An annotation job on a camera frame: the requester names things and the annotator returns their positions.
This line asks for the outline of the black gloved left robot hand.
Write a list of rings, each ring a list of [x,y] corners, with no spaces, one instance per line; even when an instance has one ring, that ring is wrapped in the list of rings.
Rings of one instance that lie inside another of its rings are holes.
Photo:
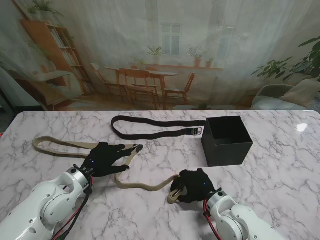
[[[132,157],[134,151],[139,153],[143,147],[141,144],[135,144],[126,148],[124,144],[110,145],[107,142],[100,142],[90,151],[80,168],[92,170],[93,178],[122,173],[130,169],[128,163],[120,166],[113,166],[113,164],[121,158]]]

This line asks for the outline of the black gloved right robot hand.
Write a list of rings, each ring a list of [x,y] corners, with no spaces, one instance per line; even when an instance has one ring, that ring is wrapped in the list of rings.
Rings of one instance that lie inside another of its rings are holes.
[[[180,195],[177,200],[187,204],[204,201],[210,193],[216,191],[212,181],[202,168],[195,171],[182,170],[179,177],[171,184],[170,191],[183,190],[184,188],[186,188],[186,194]]]

